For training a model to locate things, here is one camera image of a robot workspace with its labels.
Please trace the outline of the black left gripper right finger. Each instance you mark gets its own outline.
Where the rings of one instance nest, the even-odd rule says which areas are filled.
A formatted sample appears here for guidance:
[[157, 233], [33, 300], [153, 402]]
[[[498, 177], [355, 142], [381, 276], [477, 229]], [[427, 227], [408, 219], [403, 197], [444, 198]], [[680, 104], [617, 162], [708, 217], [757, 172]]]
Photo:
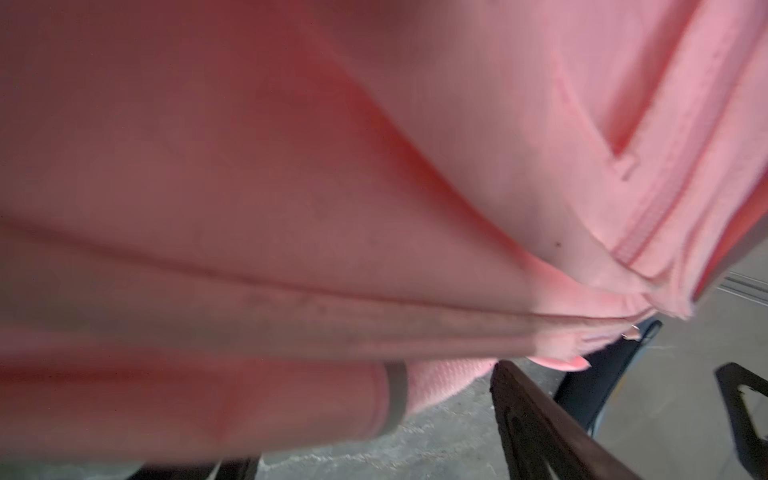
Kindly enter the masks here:
[[513, 362], [496, 363], [490, 393], [511, 479], [639, 479]]

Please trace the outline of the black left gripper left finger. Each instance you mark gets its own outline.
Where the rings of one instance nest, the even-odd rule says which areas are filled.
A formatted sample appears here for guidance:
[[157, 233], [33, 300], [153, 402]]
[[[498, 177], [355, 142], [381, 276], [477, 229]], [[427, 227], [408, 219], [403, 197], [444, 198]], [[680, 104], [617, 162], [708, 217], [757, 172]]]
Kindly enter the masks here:
[[144, 465], [128, 480], [254, 480], [260, 457], [185, 466]]

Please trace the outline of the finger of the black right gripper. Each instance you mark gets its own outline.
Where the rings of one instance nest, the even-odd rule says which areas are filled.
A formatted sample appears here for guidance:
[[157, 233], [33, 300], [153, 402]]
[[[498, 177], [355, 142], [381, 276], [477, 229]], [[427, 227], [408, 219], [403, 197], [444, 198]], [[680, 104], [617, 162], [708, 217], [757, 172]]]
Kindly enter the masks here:
[[766, 479], [767, 439], [758, 435], [741, 388], [767, 397], [767, 380], [733, 362], [718, 367], [715, 377], [728, 414], [736, 456], [752, 479]]

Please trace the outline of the pink school backpack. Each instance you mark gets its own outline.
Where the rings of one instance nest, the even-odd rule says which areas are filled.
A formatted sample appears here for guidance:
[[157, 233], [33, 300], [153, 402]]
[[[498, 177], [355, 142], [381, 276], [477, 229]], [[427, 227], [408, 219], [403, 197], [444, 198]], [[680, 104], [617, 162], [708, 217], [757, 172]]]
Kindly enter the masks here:
[[5, 1], [1, 454], [375, 438], [766, 213], [763, 1]]

